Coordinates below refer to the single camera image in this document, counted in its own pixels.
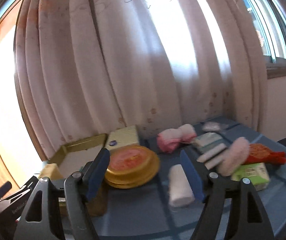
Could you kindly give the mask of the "yellow sponge cloth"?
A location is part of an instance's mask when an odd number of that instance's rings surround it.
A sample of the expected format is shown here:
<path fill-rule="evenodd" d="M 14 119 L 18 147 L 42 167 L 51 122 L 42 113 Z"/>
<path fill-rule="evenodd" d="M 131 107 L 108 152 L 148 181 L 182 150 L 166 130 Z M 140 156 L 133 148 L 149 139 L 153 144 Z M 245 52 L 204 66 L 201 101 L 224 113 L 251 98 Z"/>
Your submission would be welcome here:
<path fill-rule="evenodd" d="M 62 174 L 59 171 L 58 165 L 56 163 L 46 164 L 41 170 L 38 179 L 48 177 L 50 180 L 63 179 Z"/>

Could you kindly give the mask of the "green tissue pack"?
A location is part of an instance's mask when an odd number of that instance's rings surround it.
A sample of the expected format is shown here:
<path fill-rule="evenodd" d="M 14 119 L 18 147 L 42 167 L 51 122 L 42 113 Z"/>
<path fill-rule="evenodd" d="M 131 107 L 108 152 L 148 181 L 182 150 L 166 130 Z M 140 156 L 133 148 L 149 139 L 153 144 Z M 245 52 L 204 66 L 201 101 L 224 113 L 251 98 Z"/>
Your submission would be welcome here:
<path fill-rule="evenodd" d="M 267 188 L 270 177 L 264 163 L 241 165 L 232 175 L 231 180 L 240 181 L 248 178 L 257 191 Z"/>

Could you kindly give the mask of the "red gold drawstring pouch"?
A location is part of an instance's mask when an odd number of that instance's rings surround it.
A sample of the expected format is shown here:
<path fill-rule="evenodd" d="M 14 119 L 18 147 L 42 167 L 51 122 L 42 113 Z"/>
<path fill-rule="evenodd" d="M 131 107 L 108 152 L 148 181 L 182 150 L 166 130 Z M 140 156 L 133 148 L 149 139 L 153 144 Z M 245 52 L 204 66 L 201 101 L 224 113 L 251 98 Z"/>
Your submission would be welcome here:
<path fill-rule="evenodd" d="M 244 165 L 265 163 L 272 165 L 285 165 L 286 164 L 286 153 L 285 152 L 274 152 L 263 144 L 250 144 L 249 155 L 244 162 Z"/>

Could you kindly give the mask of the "pink fuzzy cloth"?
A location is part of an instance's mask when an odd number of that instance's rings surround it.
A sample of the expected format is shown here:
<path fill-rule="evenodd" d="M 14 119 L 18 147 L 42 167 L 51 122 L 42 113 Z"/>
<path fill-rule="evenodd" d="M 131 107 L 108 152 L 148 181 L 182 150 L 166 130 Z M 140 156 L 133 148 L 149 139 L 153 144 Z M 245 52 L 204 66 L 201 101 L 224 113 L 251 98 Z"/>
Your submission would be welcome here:
<path fill-rule="evenodd" d="M 237 138 L 224 154 L 223 160 L 217 166 L 217 172 L 224 176 L 231 176 L 248 158 L 250 142 L 245 137 Z"/>

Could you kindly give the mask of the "white foam block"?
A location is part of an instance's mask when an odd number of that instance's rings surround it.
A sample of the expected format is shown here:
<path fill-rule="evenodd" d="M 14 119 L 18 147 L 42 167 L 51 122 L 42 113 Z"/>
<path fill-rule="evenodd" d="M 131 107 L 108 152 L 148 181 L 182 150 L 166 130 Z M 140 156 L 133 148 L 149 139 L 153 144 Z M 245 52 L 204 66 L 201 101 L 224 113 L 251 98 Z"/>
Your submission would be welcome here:
<path fill-rule="evenodd" d="M 172 207 L 184 207 L 195 201 L 193 191 L 182 165 L 170 168 L 168 173 L 169 204 Z"/>

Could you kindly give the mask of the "clear plastic item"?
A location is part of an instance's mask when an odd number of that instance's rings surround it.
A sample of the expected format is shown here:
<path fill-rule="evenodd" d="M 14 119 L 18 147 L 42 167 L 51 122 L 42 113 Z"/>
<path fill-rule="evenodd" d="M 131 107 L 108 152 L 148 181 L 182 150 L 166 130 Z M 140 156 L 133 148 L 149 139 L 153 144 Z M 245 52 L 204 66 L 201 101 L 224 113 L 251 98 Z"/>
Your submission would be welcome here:
<path fill-rule="evenodd" d="M 220 124 L 218 122 L 207 121 L 203 124 L 202 131 L 219 133 L 219 132 L 224 131 L 226 128 L 228 128 L 227 124 Z"/>

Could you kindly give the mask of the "teal white wipes packet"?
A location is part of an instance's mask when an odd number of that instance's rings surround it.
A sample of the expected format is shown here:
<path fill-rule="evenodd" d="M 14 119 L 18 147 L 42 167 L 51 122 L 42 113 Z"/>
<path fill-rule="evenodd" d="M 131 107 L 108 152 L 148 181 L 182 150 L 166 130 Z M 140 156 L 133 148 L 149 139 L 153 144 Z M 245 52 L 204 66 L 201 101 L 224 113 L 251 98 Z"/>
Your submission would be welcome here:
<path fill-rule="evenodd" d="M 218 133 L 204 133 L 192 141 L 193 147 L 195 147 L 201 154 L 211 150 L 212 148 L 216 147 L 217 145 L 223 143 L 223 137 L 220 136 Z"/>

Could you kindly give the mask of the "gold metal tray box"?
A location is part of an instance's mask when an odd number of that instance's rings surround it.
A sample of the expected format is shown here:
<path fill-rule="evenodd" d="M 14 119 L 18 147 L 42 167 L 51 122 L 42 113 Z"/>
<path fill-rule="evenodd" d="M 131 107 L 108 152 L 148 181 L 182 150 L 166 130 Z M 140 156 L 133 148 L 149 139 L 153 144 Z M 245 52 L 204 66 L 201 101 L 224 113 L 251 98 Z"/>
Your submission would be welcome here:
<path fill-rule="evenodd" d="M 87 162 L 93 161 L 105 145 L 106 134 L 87 137 L 62 145 L 48 163 L 55 163 L 63 178 L 72 172 L 80 171 Z M 96 196 L 86 204 L 91 217 L 99 217 L 106 213 L 108 206 L 108 186 L 103 181 Z"/>

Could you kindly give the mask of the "round gold pink tin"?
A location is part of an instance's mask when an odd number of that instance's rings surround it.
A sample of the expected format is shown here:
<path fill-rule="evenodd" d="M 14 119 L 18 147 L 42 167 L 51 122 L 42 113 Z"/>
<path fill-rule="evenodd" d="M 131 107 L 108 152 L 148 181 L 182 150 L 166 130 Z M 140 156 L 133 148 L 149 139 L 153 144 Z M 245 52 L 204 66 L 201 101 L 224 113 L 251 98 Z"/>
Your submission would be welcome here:
<path fill-rule="evenodd" d="M 131 189 L 151 181 L 159 172 L 160 159 L 139 145 L 125 146 L 110 156 L 104 180 L 117 189 Z"/>

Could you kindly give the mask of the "pale yellow tissue box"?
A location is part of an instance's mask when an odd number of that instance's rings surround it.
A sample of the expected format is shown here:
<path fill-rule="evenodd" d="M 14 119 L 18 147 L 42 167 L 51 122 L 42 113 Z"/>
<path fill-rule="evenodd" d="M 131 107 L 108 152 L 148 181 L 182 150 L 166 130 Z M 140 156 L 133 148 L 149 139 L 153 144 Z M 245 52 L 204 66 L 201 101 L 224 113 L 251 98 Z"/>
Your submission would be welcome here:
<path fill-rule="evenodd" d="M 104 147 L 113 152 L 131 145 L 139 145 L 139 136 L 135 125 L 110 132 Z"/>

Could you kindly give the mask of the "white rectangular pad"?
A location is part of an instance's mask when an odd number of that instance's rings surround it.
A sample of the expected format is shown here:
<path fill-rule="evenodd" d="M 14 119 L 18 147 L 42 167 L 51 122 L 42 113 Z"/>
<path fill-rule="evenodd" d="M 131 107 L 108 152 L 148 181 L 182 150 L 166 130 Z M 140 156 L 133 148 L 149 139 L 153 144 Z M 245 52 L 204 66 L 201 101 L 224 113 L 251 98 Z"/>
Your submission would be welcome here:
<path fill-rule="evenodd" d="M 216 167 L 220 164 L 223 159 L 224 155 L 227 152 L 228 147 L 224 143 L 220 143 L 214 148 L 208 150 L 204 154 L 202 154 L 197 161 L 199 163 L 203 163 L 208 170 Z"/>

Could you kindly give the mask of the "pink white rolled socks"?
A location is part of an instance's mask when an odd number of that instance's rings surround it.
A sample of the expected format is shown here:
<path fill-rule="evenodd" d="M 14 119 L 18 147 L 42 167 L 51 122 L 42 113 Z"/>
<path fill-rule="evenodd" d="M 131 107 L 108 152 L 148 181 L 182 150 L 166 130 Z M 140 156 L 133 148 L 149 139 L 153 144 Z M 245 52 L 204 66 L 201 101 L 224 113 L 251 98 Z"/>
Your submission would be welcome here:
<path fill-rule="evenodd" d="M 157 145 L 164 153 L 172 153 L 180 144 L 191 144 L 197 137 L 191 124 L 184 124 L 178 128 L 169 128 L 157 135 Z"/>

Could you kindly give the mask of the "pink floral curtain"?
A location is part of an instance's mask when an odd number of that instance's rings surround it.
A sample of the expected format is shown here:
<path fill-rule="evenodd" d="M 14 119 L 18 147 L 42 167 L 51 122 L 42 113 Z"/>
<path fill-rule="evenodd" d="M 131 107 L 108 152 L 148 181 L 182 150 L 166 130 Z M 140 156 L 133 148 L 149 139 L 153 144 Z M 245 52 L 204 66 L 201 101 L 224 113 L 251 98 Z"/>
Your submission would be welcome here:
<path fill-rule="evenodd" d="M 23 0 L 18 87 L 38 151 L 226 116 L 256 131 L 267 73 L 243 0 Z"/>

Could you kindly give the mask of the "window frame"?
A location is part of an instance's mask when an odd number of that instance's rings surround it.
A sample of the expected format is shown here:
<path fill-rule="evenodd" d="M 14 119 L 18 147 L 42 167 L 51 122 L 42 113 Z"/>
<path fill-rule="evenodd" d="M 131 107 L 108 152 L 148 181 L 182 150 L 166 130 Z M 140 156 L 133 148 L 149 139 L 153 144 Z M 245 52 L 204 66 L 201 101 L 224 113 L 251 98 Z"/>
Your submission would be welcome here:
<path fill-rule="evenodd" d="M 242 0 L 251 15 L 269 79 L 286 76 L 286 21 L 275 0 Z"/>

